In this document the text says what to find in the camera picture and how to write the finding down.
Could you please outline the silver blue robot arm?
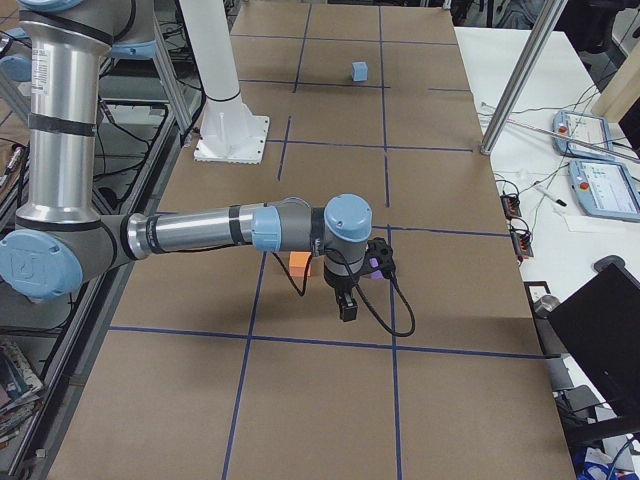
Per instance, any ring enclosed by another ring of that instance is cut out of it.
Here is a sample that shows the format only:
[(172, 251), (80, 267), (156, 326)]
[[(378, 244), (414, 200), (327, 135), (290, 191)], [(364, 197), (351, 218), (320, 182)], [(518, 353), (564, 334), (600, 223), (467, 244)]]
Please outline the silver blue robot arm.
[(351, 321), (369, 271), (372, 212), (354, 194), (323, 207), (289, 197), (191, 214), (102, 215), (91, 204), (99, 71), (104, 58), (158, 52), (150, 1), (24, 1), (32, 44), (29, 193), (1, 242), (2, 278), (51, 299), (153, 254), (250, 245), (324, 260), (340, 316)]

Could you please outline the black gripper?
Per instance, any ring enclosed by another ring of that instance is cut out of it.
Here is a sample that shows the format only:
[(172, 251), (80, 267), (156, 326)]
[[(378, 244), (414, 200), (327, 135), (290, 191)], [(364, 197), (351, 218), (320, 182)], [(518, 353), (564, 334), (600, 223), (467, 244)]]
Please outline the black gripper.
[(333, 272), (324, 273), (325, 282), (334, 289), (336, 302), (339, 308), (339, 318), (343, 322), (351, 322), (357, 319), (358, 304), (352, 297), (356, 281), (350, 276), (341, 276)]

